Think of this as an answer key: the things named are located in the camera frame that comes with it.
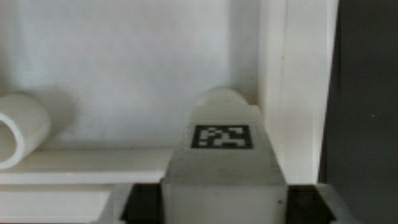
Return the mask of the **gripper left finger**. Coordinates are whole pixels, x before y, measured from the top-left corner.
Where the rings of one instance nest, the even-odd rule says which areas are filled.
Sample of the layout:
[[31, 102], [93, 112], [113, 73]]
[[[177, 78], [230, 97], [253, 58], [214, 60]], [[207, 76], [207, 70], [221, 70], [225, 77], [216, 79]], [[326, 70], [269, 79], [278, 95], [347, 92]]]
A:
[[97, 224], [127, 224], [123, 214], [134, 191], [134, 184], [116, 184]]

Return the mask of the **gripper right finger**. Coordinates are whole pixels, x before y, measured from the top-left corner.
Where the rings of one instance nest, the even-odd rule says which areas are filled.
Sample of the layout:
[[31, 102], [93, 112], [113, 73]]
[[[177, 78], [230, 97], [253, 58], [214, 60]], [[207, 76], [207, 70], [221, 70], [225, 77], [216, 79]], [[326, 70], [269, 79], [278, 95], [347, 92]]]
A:
[[349, 206], [345, 204], [344, 198], [338, 194], [333, 185], [317, 184], [315, 188], [319, 190], [322, 199], [335, 215], [335, 221], [331, 222], [331, 224], [365, 224], [352, 214], [352, 211], [349, 209]]

